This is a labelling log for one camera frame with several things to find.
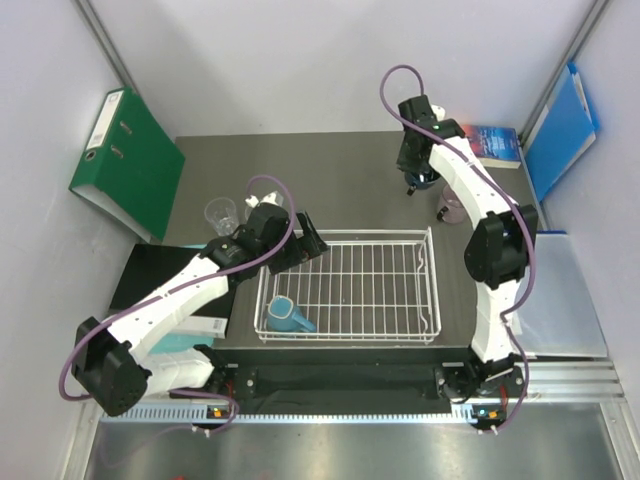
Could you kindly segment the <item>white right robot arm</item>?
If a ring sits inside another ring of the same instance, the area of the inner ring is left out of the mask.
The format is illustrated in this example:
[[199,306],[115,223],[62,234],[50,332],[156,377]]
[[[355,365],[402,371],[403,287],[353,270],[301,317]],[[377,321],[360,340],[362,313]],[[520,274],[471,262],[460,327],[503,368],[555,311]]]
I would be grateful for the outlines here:
[[538,214],[502,190],[475,156],[461,126],[425,95],[398,105],[404,125],[398,168],[443,178],[471,221],[464,264],[477,292],[470,360],[462,379],[448,380],[460,397],[492,394],[513,372],[513,306],[534,249]]

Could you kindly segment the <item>pink mug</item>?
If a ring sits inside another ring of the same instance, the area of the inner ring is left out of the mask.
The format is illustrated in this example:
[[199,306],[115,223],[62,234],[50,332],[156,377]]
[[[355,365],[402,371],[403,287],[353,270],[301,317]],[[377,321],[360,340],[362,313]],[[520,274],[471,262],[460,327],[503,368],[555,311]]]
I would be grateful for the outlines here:
[[446,184],[438,199],[436,219],[448,224],[459,224],[467,218],[467,212],[451,187]]

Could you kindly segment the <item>dark blue mug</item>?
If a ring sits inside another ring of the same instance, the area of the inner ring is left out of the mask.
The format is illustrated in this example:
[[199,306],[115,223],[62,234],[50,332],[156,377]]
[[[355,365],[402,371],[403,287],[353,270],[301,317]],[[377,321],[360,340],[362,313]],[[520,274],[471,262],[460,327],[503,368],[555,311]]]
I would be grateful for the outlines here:
[[405,172],[404,180],[408,185],[406,194],[408,196],[412,196],[416,191],[427,190],[431,188],[439,178],[440,175],[435,171],[429,171],[420,174]]

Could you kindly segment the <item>light blue mug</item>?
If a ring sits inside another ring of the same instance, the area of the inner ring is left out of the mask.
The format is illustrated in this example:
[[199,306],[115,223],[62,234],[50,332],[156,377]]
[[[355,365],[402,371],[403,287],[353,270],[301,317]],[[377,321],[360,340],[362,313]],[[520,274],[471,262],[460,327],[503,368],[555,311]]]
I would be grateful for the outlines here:
[[308,320],[295,302],[277,295],[267,308],[267,325],[270,330],[284,333],[315,333],[317,327]]

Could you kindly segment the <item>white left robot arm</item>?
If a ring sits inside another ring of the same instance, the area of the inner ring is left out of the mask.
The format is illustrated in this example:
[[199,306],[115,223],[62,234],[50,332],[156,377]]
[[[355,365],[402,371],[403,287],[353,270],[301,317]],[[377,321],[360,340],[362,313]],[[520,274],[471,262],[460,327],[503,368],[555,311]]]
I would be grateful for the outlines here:
[[89,318],[76,331],[70,374],[109,416],[142,398],[193,389],[216,396],[227,374],[213,351],[196,345],[177,353],[153,347],[201,307],[217,300],[262,268],[279,274],[313,260],[328,246],[304,211],[261,203],[232,235],[211,240],[174,277],[144,299],[102,322]]

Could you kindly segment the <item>clear faceted glass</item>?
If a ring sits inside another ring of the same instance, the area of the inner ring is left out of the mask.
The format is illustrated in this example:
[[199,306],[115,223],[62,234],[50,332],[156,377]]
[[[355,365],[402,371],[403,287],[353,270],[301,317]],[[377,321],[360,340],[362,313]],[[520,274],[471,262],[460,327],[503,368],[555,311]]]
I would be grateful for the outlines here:
[[248,221],[253,210],[259,205],[259,201],[256,198],[250,198],[245,200],[244,218]]
[[235,202],[227,197],[211,200],[204,208],[204,216],[219,236],[232,235],[239,226]]

